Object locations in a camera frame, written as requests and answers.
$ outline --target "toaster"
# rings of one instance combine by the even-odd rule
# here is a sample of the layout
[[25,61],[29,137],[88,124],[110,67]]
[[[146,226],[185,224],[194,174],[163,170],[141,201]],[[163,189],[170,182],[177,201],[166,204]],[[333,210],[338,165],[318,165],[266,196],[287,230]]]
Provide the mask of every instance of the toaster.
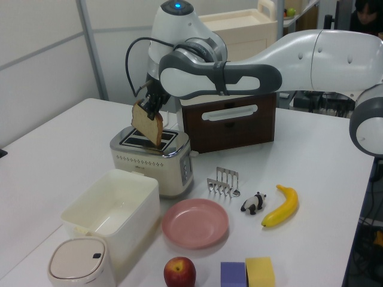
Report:
[[134,127],[127,127],[110,142],[116,169],[138,172],[159,183],[161,197],[176,197],[193,181],[190,139],[184,132],[163,130],[155,146]]

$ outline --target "toast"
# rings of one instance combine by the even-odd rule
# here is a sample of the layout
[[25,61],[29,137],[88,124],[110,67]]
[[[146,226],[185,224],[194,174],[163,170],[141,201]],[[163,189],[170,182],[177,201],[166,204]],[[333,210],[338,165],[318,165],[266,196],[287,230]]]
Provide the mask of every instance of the toast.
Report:
[[137,101],[132,108],[132,126],[146,136],[155,146],[159,146],[163,131],[162,116],[158,113],[153,121],[150,120],[146,111],[140,107],[139,103],[140,101]]

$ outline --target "table surface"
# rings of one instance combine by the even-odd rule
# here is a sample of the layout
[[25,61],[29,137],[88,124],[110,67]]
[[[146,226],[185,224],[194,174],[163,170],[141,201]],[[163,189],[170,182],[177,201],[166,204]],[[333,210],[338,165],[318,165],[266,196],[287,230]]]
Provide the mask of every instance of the table surface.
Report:
[[[131,106],[88,99],[4,148],[0,286],[51,286],[49,259],[69,239],[60,214],[114,168],[109,142],[130,121]],[[175,124],[169,114],[167,128]],[[229,216],[227,236],[190,251],[167,241],[158,226],[118,275],[119,286],[166,286],[166,262],[187,256],[196,266],[196,287],[220,286],[220,263],[248,257],[271,257],[277,287],[340,287],[373,163],[352,144],[348,124],[345,118],[277,109],[273,142],[192,158],[190,192],[161,199],[162,215],[183,199],[211,199]],[[206,179],[215,178],[217,166],[239,172],[240,197],[208,192]],[[263,217],[284,201],[276,184],[295,188],[300,206],[292,218],[267,229]],[[242,213],[243,202],[257,191],[267,194],[264,209]]]

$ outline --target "wooden box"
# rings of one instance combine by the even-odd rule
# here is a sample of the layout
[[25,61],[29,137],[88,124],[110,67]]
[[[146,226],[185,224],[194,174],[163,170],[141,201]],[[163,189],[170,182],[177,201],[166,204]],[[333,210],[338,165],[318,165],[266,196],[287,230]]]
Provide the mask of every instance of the wooden box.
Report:
[[192,150],[204,153],[274,140],[276,93],[225,98],[177,103],[178,127],[189,135]]

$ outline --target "person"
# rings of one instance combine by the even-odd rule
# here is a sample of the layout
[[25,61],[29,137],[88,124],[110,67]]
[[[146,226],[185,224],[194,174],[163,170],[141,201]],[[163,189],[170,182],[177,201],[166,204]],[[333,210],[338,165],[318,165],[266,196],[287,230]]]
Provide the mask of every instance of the person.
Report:
[[349,30],[378,36],[383,32],[382,0],[356,0]]

